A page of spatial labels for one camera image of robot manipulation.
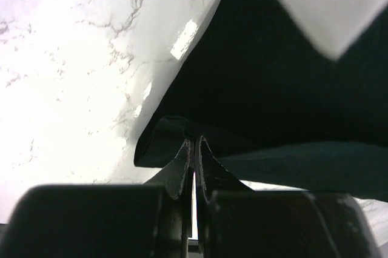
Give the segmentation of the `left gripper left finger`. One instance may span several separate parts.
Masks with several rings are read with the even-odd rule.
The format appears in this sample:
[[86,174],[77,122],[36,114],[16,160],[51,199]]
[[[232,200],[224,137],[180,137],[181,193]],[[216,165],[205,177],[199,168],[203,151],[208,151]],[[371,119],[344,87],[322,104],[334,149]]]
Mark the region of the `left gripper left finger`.
[[185,140],[175,157],[142,185],[146,196],[181,200],[185,195],[191,162],[191,142]]

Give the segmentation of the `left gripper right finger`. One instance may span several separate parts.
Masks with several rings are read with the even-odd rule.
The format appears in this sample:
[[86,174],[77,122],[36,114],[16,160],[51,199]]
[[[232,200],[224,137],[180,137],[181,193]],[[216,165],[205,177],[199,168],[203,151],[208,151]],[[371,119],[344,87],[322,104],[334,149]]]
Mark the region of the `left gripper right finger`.
[[196,141],[195,151],[196,193],[199,203],[237,202],[255,196],[213,155],[204,136]]

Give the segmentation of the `black t-shirt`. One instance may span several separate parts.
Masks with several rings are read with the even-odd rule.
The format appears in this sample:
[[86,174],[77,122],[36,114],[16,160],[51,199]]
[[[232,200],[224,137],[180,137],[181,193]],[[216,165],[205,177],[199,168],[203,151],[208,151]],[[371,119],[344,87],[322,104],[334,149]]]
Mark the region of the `black t-shirt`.
[[205,137],[237,178],[387,200],[387,12],[338,61],[278,0],[221,0],[136,144],[164,167]]

